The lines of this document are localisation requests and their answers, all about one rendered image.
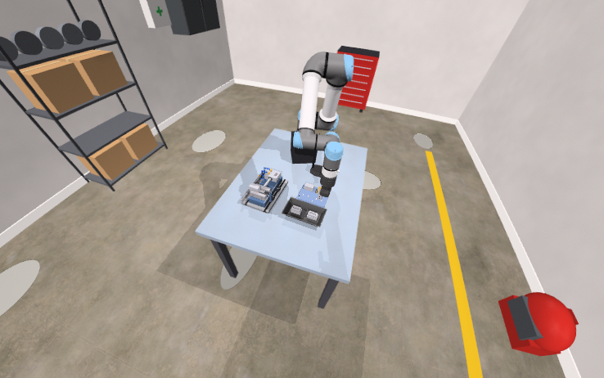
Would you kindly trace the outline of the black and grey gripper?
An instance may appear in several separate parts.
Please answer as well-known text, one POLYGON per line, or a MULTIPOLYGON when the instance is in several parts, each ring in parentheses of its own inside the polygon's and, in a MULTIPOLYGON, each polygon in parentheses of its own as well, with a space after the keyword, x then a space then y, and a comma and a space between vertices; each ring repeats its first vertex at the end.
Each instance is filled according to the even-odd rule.
POLYGON ((335 186, 336 184, 336 178, 337 178, 337 174, 338 172, 340 172, 340 170, 336 170, 336 171, 327 171, 323 168, 323 166, 318 165, 318 164, 312 164, 312 168, 310 169, 310 173, 313 176, 316 177, 320 177, 320 183, 322 185, 322 188, 319 188, 318 191, 318 199, 321 200, 322 197, 328 197, 330 192, 331 192, 331 188, 335 186))

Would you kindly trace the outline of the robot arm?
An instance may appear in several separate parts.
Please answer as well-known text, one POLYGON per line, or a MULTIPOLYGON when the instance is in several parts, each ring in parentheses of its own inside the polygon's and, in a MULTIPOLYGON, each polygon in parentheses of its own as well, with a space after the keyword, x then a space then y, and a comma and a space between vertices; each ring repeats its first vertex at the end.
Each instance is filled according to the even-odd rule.
POLYGON ((342 88, 352 80, 353 72, 354 58, 351 55, 332 52, 314 54, 303 70, 304 86, 293 147, 324 151, 322 166, 327 171, 333 172, 339 169, 344 148, 339 143, 337 133, 314 134, 314 129, 327 131, 336 129, 339 119, 336 109, 342 88), (326 79, 330 86, 327 85, 323 108, 316 113, 318 86, 322 78, 326 79))

